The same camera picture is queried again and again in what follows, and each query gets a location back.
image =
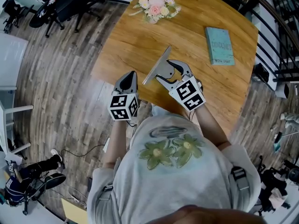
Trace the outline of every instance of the pink flower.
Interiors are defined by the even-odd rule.
[[[149,4],[151,6],[163,7],[165,3],[164,0],[149,0]]]
[[[157,16],[160,13],[160,7],[158,6],[151,6],[149,9],[149,14],[152,16]]]

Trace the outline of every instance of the flower bouquet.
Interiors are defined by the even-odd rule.
[[[181,10],[174,0],[139,0],[133,8],[139,8],[139,11],[130,16],[144,12],[144,20],[152,24],[161,18],[172,18]]]

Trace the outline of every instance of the cable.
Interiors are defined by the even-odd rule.
[[[192,115],[192,117],[191,117],[191,119],[190,119],[190,115],[191,115],[191,113],[192,113],[192,112],[189,113],[189,120],[190,120],[190,121],[193,120],[193,116],[194,116],[194,114],[195,114],[195,111],[193,112],[193,115]]]
[[[195,114],[195,111],[194,111],[194,113],[193,113],[193,115],[192,115],[191,121],[193,120],[193,116],[194,116],[194,114]]]
[[[128,121],[127,121],[127,123],[128,123],[128,125],[130,125],[131,127],[133,127],[134,128],[134,130],[133,130],[133,133],[132,133],[132,137],[134,136],[134,134],[135,134],[135,131],[136,131],[136,129],[137,129],[137,124],[130,124]]]
[[[55,190],[52,190],[52,189],[50,189],[50,190],[52,192],[58,193],[59,195],[63,196],[65,199],[67,199],[68,201],[70,201],[72,203],[79,203],[80,205],[84,206],[84,208],[86,209],[86,206],[87,206],[86,202],[84,202],[84,201],[78,199],[76,196],[70,194],[70,189],[75,190],[76,192],[78,192],[81,196],[83,196],[87,200],[87,197],[85,195],[83,195],[80,191],[78,191],[77,189],[75,189],[75,188],[73,188],[71,186],[67,186],[67,192],[68,192],[69,196],[64,196],[61,193],[59,193],[59,192],[57,192]],[[51,199],[51,198],[56,199],[56,200],[60,200],[61,199],[61,198],[56,198],[56,197],[49,197],[49,199]]]
[[[74,155],[74,156],[76,156],[76,157],[84,157],[84,156],[86,156],[86,155],[88,155],[91,151],[93,151],[96,147],[100,147],[100,146],[105,146],[104,144],[99,144],[99,145],[96,145],[96,146],[94,146],[91,150],[89,150],[86,154],[84,154],[84,155],[75,155],[75,154],[73,154],[72,152],[70,152],[69,150],[66,150],[66,149],[63,149],[63,150],[61,150],[61,156],[63,156],[62,155],[62,152],[63,151],[66,151],[66,152],[68,152],[68,153],[70,153],[70,154],[72,154],[72,155]]]

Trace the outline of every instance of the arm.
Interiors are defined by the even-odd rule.
[[[19,181],[19,183],[21,183],[23,181],[23,179],[19,173],[19,170],[15,168],[14,173],[15,173],[15,176],[16,176],[17,180]]]
[[[104,168],[114,168],[116,159],[126,154],[126,121],[115,121],[110,135],[109,145],[104,154]]]
[[[230,146],[224,131],[217,123],[206,105],[202,105],[195,110],[197,120],[205,138],[210,140],[219,150]]]

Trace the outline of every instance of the table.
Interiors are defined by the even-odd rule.
[[[226,134],[233,129],[244,103],[252,73],[257,28],[221,0],[175,0],[181,12],[157,24],[142,21],[133,0],[108,37],[92,71],[92,75],[111,84],[126,72],[138,74],[140,98],[166,110],[181,113],[182,107],[168,95],[157,81],[142,85],[165,49],[171,45],[170,59],[189,64],[204,86],[207,107]],[[229,31],[234,52],[234,66],[212,66],[209,59],[205,27]]]
[[[8,87],[0,87],[0,90],[7,90],[7,89]],[[8,148],[8,142],[7,142],[6,127],[14,124],[14,122],[6,123],[6,115],[9,113],[20,112],[20,111],[31,110],[31,109],[33,109],[33,105],[5,109],[0,101],[0,146],[2,147],[3,152],[5,154],[10,152]],[[12,150],[11,153],[16,154],[17,152],[24,150],[29,146],[31,146],[31,144],[27,143],[19,148]]]
[[[74,204],[66,201],[63,198],[61,199],[61,202],[64,208],[64,214],[67,219],[78,224],[88,224],[87,212],[85,209],[75,206]]]
[[[16,86],[28,41],[0,33],[0,86]]]

